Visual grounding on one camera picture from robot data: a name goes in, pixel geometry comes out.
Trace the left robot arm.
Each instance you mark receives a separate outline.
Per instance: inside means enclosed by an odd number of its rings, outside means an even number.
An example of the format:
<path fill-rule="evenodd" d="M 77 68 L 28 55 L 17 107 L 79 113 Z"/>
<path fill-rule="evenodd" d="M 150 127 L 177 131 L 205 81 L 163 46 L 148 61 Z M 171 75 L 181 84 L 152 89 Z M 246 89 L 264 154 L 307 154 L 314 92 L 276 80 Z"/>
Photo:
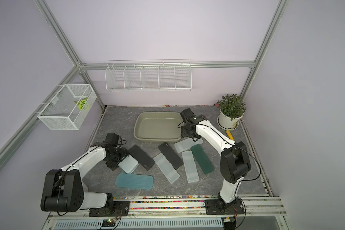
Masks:
<path fill-rule="evenodd" d="M 115 133 L 108 133 L 103 142 L 96 142 L 75 161 L 61 169 L 50 170 L 45 177 L 40 208 L 60 216 L 82 209 L 115 210 L 111 193 L 89 192 L 83 177 L 99 162 L 114 170 L 128 155 L 125 143 Z"/>

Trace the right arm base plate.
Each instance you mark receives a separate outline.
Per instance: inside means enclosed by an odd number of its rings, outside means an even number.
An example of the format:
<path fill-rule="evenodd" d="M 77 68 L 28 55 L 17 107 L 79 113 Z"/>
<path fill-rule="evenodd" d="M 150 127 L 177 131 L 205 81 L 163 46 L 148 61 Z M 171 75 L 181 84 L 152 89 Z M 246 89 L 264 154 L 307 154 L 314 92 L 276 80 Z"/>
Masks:
<path fill-rule="evenodd" d="M 225 203 L 221 199 L 208 199 L 203 202 L 207 215 L 234 215 L 244 214 L 244 205 L 240 199 Z"/>

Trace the pale white pencil case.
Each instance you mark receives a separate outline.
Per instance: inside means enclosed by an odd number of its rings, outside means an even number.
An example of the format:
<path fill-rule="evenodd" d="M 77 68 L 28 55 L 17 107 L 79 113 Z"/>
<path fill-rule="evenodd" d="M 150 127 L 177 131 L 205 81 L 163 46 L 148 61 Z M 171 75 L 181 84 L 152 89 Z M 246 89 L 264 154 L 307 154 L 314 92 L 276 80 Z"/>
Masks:
<path fill-rule="evenodd" d="M 118 164 L 118 167 L 121 168 L 125 173 L 131 174 L 135 171 L 138 165 L 139 162 L 129 155 Z"/>

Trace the frosted white pencil case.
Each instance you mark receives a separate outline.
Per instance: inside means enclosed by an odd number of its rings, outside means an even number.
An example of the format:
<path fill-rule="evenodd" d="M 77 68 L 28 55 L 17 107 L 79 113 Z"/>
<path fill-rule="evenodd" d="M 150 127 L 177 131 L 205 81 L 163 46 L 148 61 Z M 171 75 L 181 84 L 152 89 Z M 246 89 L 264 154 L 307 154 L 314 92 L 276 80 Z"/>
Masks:
<path fill-rule="evenodd" d="M 173 184 L 180 178 L 179 173 L 176 171 L 176 169 L 173 168 L 171 163 L 162 153 L 159 153 L 157 156 L 155 156 L 153 160 L 170 184 Z"/>
<path fill-rule="evenodd" d="M 188 183 L 198 182 L 199 175 L 197 172 L 196 163 L 192 151 L 183 151 L 182 157 Z"/>
<path fill-rule="evenodd" d="M 193 139 L 185 139 L 185 140 L 175 143 L 174 147 L 178 153 L 181 153 L 183 151 L 190 150 L 192 146 L 195 146 L 197 144 L 202 144 L 202 143 L 203 143 L 202 139 L 198 139 L 197 141 L 194 141 Z"/>

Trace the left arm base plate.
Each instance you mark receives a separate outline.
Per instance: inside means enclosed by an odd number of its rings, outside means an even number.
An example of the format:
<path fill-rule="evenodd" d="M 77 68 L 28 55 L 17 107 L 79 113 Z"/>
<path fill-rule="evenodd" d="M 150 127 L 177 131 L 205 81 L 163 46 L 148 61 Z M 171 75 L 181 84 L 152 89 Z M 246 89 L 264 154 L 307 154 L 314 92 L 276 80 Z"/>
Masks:
<path fill-rule="evenodd" d="M 129 212 L 129 206 L 129 201 L 114 201 L 112 207 L 90 209 L 89 217 L 126 217 Z"/>

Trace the light blue pencil case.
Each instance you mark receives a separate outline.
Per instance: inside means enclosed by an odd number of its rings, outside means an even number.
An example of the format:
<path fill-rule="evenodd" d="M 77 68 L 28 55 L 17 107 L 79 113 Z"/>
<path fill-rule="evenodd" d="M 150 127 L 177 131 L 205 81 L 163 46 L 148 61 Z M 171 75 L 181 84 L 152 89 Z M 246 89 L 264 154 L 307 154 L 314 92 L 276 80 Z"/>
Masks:
<path fill-rule="evenodd" d="M 121 173 L 116 178 L 116 186 L 129 189 L 150 190 L 153 187 L 154 178 L 150 175 Z"/>

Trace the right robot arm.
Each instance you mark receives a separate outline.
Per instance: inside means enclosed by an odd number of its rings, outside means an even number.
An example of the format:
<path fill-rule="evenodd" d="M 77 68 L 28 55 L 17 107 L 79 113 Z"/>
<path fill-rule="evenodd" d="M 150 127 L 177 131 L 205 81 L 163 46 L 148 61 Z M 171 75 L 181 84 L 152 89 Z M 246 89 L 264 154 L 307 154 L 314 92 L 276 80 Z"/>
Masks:
<path fill-rule="evenodd" d="M 240 183 L 251 170 L 249 154 L 243 142 L 235 142 L 218 129 L 204 115 L 195 115 L 188 108 L 180 113 L 183 125 L 181 137 L 205 139 L 220 154 L 220 172 L 224 178 L 218 199 L 230 204 L 237 199 Z"/>

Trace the black pencil case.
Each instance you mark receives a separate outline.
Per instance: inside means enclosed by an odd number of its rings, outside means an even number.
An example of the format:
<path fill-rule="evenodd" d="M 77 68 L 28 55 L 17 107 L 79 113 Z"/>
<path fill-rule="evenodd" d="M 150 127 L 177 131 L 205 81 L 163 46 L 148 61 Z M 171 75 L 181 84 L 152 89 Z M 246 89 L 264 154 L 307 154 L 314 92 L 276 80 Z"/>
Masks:
<path fill-rule="evenodd" d="M 173 150 L 173 148 L 166 142 L 158 146 L 160 152 L 165 156 L 169 163 L 175 170 L 180 168 L 184 163 L 179 155 Z"/>
<path fill-rule="evenodd" d="M 147 171 L 149 171 L 155 165 L 155 161 L 152 159 L 152 157 L 150 157 L 137 145 L 134 145 L 128 149 L 128 152 Z"/>

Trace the grey-green plastic storage box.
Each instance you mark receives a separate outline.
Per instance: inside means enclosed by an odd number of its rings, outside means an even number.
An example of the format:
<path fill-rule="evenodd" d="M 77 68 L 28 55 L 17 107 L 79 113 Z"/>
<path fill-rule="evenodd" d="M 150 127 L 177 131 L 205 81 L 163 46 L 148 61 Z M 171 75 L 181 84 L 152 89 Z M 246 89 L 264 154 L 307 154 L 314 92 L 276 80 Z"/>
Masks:
<path fill-rule="evenodd" d="M 182 121 L 177 112 L 143 112 L 135 123 L 134 137 L 145 142 L 177 142 Z"/>

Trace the dark green pencil case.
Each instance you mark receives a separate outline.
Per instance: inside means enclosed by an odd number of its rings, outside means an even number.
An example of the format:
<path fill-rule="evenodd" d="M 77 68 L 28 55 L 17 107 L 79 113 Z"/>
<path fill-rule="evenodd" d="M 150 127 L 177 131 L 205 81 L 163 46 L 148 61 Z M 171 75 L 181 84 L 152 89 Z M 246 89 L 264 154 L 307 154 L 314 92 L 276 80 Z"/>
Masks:
<path fill-rule="evenodd" d="M 208 158 L 200 144 L 194 145 L 190 149 L 204 174 L 209 174 L 215 170 L 213 164 L 211 163 L 210 159 Z"/>

